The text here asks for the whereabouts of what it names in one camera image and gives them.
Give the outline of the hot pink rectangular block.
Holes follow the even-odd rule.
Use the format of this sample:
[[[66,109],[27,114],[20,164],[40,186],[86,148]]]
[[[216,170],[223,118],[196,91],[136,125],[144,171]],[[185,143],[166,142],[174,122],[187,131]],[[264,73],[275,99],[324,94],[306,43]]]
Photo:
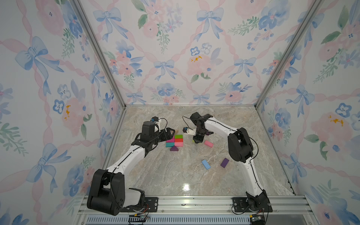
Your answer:
[[[167,143],[174,143],[174,142],[175,142],[175,139],[173,138],[173,139],[167,140],[166,142],[167,142]]]

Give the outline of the teal rectangular block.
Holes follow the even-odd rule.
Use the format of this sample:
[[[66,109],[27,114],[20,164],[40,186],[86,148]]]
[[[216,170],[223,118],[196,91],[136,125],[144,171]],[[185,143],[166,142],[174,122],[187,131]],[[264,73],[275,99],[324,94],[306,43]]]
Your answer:
[[[167,142],[167,143],[166,143],[166,147],[167,147],[167,148],[171,148],[171,147],[173,147],[173,146],[175,146],[175,143],[174,143],[174,142]]]

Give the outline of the purple triangular block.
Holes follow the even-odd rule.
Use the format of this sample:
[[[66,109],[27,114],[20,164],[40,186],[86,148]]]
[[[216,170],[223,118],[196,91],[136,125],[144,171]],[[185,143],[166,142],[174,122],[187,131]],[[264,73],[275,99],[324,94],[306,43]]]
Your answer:
[[[173,146],[173,147],[170,148],[170,151],[171,152],[178,152],[179,148],[177,146]]]

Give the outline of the light pink rectangular block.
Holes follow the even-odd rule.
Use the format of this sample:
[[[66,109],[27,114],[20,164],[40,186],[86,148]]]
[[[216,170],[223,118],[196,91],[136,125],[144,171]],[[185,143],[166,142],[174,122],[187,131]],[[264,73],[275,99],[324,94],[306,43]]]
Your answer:
[[[183,142],[175,142],[174,146],[176,147],[183,147]]]

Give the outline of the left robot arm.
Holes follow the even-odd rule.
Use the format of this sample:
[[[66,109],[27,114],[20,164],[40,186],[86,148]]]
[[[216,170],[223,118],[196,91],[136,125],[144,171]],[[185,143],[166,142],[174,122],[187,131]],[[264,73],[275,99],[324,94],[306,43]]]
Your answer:
[[[126,188],[126,177],[150,151],[159,143],[171,140],[174,134],[175,130],[168,126],[161,129],[157,118],[145,121],[141,133],[135,137],[128,151],[112,166],[94,173],[87,208],[113,216],[123,209],[145,209],[145,192]]]

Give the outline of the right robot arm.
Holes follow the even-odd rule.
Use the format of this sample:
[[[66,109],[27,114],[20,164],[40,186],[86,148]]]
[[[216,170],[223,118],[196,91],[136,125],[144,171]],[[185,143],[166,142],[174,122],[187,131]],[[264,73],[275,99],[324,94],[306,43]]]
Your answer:
[[[227,140],[230,157],[240,162],[242,174],[245,179],[248,209],[257,212],[272,212],[272,205],[265,189],[260,184],[257,175],[253,153],[254,140],[248,135],[245,128],[234,128],[221,123],[212,115],[201,116],[198,112],[189,118],[196,126],[195,129],[184,127],[183,133],[191,135],[195,143],[202,143],[206,135],[217,134]]]

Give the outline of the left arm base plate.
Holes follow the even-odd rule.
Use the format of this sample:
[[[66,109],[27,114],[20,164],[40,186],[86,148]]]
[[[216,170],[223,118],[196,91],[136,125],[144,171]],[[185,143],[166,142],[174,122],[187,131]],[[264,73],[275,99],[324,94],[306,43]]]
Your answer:
[[[157,212],[158,211],[158,197],[145,197],[144,205],[141,209],[135,208],[135,206],[128,206],[127,208],[123,208],[120,212],[128,212],[128,213],[138,213],[138,212]]]

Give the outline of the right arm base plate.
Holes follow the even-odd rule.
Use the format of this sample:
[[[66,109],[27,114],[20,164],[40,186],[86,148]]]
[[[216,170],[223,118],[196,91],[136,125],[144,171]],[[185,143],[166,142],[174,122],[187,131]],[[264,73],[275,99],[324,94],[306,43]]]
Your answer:
[[[273,212],[272,205],[267,197],[263,200],[248,199],[247,197],[233,197],[232,210],[235,213],[258,213],[259,211],[265,213]]]

